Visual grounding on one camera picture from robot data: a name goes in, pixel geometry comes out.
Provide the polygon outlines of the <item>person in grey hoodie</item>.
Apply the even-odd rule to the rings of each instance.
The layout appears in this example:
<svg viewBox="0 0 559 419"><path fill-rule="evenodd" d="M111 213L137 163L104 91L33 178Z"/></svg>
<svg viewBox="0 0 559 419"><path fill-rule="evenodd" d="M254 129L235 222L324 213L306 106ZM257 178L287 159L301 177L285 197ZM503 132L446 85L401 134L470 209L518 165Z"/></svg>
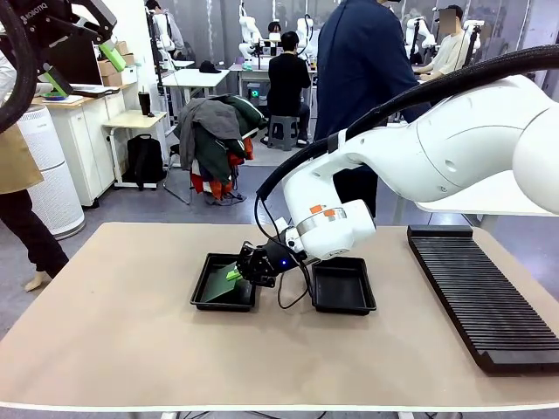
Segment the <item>person in grey hoodie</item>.
<svg viewBox="0 0 559 419"><path fill-rule="evenodd" d="M174 60L185 60L183 37L173 16L168 10L163 9L157 0L146 0L145 6L154 15L158 45Z"/></svg>

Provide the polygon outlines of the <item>white air purifier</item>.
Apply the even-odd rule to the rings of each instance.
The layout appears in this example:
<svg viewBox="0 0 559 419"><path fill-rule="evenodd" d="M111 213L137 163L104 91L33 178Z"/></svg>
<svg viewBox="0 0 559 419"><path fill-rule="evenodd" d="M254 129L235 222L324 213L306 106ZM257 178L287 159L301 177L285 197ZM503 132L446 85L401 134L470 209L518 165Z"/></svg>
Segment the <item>white air purifier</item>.
<svg viewBox="0 0 559 419"><path fill-rule="evenodd" d="M17 126L43 176L29 188L33 211L55 239L77 234L85 227L85 215L47 107L30 106Z"/></svg>

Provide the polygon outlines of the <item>white desk with cap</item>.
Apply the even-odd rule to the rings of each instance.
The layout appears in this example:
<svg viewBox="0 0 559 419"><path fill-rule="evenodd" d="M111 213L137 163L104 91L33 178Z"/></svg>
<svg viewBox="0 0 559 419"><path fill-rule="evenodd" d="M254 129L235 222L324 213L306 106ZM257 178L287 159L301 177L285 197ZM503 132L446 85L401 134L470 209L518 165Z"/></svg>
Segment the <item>white desk with cap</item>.
<svg viewBox="0 0 559 419"><path fill-rule="evenodd" d="M184 68L169 73L162 78L163 92L169 93L169 96L164 99L166 110L178 114L180 109L199 92L204 97L209 97L229 72L229 70L220 70L218 73L207 73L200 72L196 68Z"/></svg>

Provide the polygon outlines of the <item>white storage cabinet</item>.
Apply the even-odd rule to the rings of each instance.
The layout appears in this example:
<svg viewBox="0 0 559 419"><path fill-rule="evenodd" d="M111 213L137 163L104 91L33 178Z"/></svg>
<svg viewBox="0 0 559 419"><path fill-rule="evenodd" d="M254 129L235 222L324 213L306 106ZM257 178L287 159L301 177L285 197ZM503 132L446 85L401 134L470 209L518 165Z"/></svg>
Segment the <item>white storage cabinet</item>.
<svg viewBox="0 0 559 419"><path fill-rule="evenodd" d="M43 103L52 117L83 207L98 207L99 198L115 182L113 156L104 123L126 110L123 93L127 88L127 85L121 86L116 93L102 98Z"/></svg>

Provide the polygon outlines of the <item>person in navy jacket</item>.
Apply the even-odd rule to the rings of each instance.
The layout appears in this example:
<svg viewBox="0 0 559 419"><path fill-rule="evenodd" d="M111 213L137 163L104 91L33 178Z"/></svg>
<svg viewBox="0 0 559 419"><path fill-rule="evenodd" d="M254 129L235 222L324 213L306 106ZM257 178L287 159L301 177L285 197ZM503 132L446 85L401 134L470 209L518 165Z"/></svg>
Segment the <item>person in navy jacket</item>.
<svg viewBox="0 0 559 419"><path fill-rule="evenodd" d="M317 121L322 140L350 127L371 109L418 85L404 49L404 35L389 0L342 0L318 39ZM403 112L408 125L381 129L364 142L371 163L334 175L342 203L362 200L376 213L377 183L392 166L422 153L412 122L429 110L421 104Z"/></svg>

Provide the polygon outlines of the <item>white table with basket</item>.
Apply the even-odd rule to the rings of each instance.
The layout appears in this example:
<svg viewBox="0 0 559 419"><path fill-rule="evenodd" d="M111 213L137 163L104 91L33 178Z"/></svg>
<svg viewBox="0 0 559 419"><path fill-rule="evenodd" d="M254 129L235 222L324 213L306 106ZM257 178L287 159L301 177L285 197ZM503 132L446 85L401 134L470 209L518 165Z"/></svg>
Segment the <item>white table with basket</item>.
<svg viewBox="0 0 559 419"><path fill-rule="evenodd" d="M414 204L430 214L459 214L472 226L489 232L494 231L500 216L555 217L521 192L512 171L488 177L445 199Z"/></svg>

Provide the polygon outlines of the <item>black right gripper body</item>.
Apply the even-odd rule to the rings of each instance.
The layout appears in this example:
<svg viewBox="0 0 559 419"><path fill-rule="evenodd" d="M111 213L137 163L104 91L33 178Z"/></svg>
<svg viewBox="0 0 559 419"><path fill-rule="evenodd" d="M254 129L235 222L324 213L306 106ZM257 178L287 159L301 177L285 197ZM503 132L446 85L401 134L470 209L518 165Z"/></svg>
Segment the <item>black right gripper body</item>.
<svg viewBox="0 0 559 419"><path fill-rule="evenodd" d="M269 240L266 244L257 247L259 249L260 268L270 269L275 271L276 278L287 271L290 271L299 266L298 261L281 244Z"/></svg>

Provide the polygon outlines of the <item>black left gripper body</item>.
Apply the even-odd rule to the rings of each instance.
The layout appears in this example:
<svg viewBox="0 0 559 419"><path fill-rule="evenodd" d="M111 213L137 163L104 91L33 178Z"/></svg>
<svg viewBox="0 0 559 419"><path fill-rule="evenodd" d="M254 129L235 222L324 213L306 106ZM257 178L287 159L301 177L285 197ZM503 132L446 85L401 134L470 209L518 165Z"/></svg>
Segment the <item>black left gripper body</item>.
<svg viewBox="0 0 559 419"><path fill-rule="evenodd" d="M95 25L72 11L71 0L19 0L19 18L41 48L51 47L72 36L99 42Z"/></svg>

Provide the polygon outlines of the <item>grey plastic stool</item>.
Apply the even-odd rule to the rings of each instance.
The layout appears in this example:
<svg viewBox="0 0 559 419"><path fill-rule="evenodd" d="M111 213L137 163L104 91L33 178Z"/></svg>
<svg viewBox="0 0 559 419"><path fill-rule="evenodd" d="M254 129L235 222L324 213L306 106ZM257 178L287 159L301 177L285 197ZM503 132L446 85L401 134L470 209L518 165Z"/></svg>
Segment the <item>grey plastic stool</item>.
<svg viewBox="0 0 559 419"><path fill-rule="evenodd" d="M272 115L269 122L268 148L291 151L299 135L299 119L292 116Z"/></svg>

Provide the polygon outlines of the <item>seated person in black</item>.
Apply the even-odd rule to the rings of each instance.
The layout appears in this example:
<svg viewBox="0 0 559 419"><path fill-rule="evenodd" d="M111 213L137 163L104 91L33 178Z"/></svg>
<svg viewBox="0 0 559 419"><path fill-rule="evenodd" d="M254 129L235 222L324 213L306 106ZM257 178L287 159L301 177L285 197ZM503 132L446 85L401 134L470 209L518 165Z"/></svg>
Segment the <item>seated person in black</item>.
<svg viewBox="0 0 559 419"><path fill-rule="evenodd" d="M269 63L270 91L267 94L267 106L271 115L299 119L297 146L303 148L308 144L310 108L301 101L301 92L311 86L311 79L306 62L297 55L297 33L283 33L280 42L283 52Z"/></svg>

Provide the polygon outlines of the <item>black backpack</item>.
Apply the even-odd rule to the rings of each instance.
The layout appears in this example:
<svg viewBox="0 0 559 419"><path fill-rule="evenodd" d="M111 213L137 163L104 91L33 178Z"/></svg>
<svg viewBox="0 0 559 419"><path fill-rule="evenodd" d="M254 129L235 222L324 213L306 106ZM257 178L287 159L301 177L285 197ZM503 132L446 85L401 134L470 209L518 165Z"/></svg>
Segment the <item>black backpack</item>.
<svg viewBox="0 0 559 419"><path fill-rule="evenodd" d="M128 140L128 170L123 180L144 190L148 183L158 183L165 178L161 144L151 134L139 134Z"/></svg>

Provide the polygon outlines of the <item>black slotted board rack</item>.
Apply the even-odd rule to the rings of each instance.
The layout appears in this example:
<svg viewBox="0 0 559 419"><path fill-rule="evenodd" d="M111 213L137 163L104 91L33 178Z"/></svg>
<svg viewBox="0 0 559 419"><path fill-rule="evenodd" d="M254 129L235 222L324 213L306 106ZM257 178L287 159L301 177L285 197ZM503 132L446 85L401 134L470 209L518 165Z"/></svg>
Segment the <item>black slotted board rack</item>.
<svg viewBox="0 0 559 419"><path fill-rule="evenodd" d="M557 336L466 226L408 226L408 244L477 366L559 374Z"/></svg>

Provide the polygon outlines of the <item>black computer monitor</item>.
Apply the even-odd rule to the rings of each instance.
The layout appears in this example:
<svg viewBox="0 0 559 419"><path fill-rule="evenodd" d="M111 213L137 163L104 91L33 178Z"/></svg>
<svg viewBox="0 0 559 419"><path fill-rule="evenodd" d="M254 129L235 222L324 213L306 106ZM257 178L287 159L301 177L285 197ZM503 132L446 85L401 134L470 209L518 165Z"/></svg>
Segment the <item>black computer monitor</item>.
<svg viewBox="0 0 559 419"><path fill-rule="evenodd" d="M93 43L86 38L71 37L55 45L47 52L47 62L70 84L102 84Z"/></svg>

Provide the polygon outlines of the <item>pile of coats on chair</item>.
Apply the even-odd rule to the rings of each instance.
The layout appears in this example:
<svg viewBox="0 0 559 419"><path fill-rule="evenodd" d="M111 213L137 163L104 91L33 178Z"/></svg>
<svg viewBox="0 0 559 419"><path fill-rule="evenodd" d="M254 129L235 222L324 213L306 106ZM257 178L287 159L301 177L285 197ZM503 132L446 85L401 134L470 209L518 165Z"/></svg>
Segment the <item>pile of coats on chair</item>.
<svg viewBox="0 0 559 419"><path fill-rule="evenodd" d="M182 109L173 131L181 168L209 205L245 200L237 192L238 167L253 159L252 138L266 126L265 115L234 94L192 99Z"/></svg>

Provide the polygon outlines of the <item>black keyboard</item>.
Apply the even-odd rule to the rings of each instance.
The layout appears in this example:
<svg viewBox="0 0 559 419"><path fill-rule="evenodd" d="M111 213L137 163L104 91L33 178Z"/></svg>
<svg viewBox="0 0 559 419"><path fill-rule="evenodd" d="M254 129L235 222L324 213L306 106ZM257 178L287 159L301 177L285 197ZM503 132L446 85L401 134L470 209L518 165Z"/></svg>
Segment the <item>black keyboard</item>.
<svg viewBox="0 0 559 419"><path fill-rule="evenodd" d="M106 86L74 86L72 95L78 95L87 98L102 98L108 95L117 94L121 91L119 87Z"/></svg>

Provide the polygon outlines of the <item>small white side table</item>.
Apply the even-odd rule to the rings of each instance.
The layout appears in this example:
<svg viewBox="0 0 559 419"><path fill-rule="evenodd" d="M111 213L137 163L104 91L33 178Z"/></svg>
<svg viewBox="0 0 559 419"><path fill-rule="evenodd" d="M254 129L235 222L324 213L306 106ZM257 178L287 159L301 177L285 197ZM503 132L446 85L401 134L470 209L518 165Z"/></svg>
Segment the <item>small white side table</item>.
<svg viewBox="0 0 559 419"><path fill-rule="evenodd" d="M108 130L107 141L110 144L112 152L112 161L114 169L114 188L115 189L138 189L134 182L124 182L122 180L121 165L117 153L115 132L118 129L140 129L148 130L155 127L167 116L166 112L155 112L153 117L145 116L141 110L127 110L110 118L103 123L103 127Z"/></svg>

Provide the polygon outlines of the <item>black ESD tray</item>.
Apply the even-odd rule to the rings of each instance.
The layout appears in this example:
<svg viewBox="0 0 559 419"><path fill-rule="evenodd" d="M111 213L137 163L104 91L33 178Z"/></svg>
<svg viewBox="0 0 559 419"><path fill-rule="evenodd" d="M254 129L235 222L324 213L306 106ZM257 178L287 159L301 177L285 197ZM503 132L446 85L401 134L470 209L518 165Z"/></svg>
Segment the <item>black ESD tray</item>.
<svg viewBox="0 0 559 419"><path fill-rule="evenodd" d="M237 254L208 253L190 303L202 311L250 312L256 303L257 287L238 279L227 280L221 272L235 265Z"/></svg>
<svg viewBox="0 0 559 419"><path fill-rule="evenodd" d="M317 312L366 316L376 310L362 258L336 257L314 264L311 288Z"/></svg>

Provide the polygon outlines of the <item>person in beige top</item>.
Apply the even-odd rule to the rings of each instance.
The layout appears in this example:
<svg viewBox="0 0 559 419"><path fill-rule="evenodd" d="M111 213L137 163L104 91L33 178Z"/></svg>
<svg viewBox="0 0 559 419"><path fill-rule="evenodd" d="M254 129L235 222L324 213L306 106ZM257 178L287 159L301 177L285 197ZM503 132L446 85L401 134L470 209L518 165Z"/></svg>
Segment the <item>person in beige top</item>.
<svg viewBox="0 0 559 419"><path fill-rule="evenodd" d="M449 34L442 40L437 56L423 67L415 67L414 72L422 81L429 81L456 71L462 64L462 52L466 33L462 27L463 10L451 4L438 11L440 23Z"/></svg>

